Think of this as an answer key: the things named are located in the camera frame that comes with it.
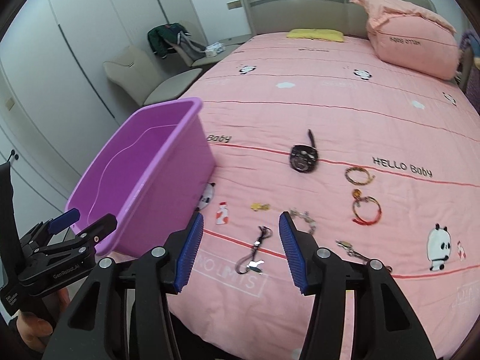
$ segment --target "beige headboard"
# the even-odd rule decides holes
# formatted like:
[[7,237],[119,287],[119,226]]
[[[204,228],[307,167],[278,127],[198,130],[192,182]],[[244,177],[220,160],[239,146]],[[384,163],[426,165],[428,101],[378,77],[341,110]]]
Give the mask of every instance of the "beige headboard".
[[[430,0],[405,1],[436,12]],[[242,4],[253,35],[318,28],[367,37],[367,14],[349,0],[242,0]]]

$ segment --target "purple plastic bin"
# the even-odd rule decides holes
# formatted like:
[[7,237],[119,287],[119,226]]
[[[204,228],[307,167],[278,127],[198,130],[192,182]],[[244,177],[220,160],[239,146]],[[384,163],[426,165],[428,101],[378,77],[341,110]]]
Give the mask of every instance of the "purple plastic bin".
[[105,214],[117,217],[97,254],[140,257],[187,226],[215,165],[201,107],[188,98],[141,108],[90,164],[65,210],[80,211],[75,234]]

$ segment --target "wall outlet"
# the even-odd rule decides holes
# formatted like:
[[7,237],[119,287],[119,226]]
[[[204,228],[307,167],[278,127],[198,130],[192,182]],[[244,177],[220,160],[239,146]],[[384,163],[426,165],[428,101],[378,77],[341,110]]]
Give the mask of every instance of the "wall outlet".
[[228,9],[241,8],[242,7],[242,1],[241,0],[232,1],[230,3],[226,3],[226,6],[227,6]]
[[5,106],[8,110],[11,110],[11,108],[15,105],[15,100],[13,97],[9,98],[6,102],[5,102]]

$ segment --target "pink bed sheet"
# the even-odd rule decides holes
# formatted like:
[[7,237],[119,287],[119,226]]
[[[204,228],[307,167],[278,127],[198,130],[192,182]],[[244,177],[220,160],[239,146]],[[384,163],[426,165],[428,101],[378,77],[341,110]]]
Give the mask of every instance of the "pink bed sheet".
[[[297,208],[316,221],[319,245],[358,262],[335,245],[345,240],[393,267],[437,357],[458,348],[480,310],[480,118],[456,85],[382,62],[367,40],[274,33],[238,48],[184,95],[191,96],[203,99],[217,169],[189,285],[169,299],[189,329],[243,359],[298,358],[313,298],[294,287],[278,235],[279,215]],[[308,128],[321,159],[300,174],[288,154],[309,143]],[[381,204],[376,225],[352,222],[356,186],[344,176],[351,166],[375,175],[359,189]],[[222,202],[229,220],[217,225]],[[253,211],[252,203],[270,210]],[[369,209],[364,215],[374,216]],[[451,238],[442,270],[430,270],[427,255],[436,223]],[[264,274],[238,275],[234,265],[258,226],[274,231],[259,253]],[[353,329],[353,294],[346,296],[344,359]]]

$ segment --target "silver screw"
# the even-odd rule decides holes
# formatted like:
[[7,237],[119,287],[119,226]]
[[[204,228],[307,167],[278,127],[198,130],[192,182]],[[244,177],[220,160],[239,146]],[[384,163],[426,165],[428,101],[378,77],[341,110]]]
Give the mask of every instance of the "silver screw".
[[326,259],[330,257],[330,251],[328,249],[325,249],[324,247],[321,247],[317,250],[317,256],[322,259]]
[[162,257],[165,254],[166,250],[162,247],[158,246],[155,249],[152,249],[152,256],[154,257]]
[[98,265],[100,268],[108,268],[112,264],[112,259],[101,259]]
[[375,269],[376,271],[380,270],[383,267],[383,264],[378,261],[377,259],[373,259],[370,261],[370,266]]

